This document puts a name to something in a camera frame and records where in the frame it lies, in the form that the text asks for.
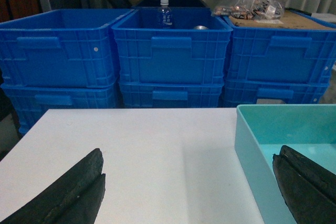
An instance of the light blue bin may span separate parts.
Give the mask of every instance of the light blue bin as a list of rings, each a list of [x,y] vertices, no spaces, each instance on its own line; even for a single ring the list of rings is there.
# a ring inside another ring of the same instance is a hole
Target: light blue bin
[[[336,104],[237,107],[235,150],[265,224],[296,224],[272,170],[284,144],[336,173]]]

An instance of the crate handle hole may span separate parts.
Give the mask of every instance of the crate handle hole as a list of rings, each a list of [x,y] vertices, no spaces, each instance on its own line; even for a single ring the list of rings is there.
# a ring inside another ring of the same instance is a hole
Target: crate handle hole
[[[286,104],[281,99],[258,99],[257,104]]]

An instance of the floor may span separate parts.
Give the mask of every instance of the floor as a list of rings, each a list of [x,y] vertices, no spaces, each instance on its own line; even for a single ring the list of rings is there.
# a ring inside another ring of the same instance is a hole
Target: floor
[[[322,104],[336,104],[336,69],[332,71],[330,86],[324,96],[321,98]],[[15,126],[15,115],[8,115],[0,122],[0,161],[15,146],[21,136]]]

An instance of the white table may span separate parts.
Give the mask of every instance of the white table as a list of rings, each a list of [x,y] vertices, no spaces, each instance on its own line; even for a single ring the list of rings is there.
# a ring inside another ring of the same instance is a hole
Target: white table
[[[235,127],[236,109],[49,110],[0,162],[0,220],[98,147],[95,224],[264,223]]]

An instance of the plastic water bottle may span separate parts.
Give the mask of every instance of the plastic water bottle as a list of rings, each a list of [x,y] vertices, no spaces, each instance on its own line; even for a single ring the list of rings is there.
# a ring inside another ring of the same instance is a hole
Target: plastic water bottle
[[[158,11],[158,23],[159,27],[162,29],[173,28],[173,14],[172,10],[168,7],[169,0],[161,0],[161,7],[157,9]]]

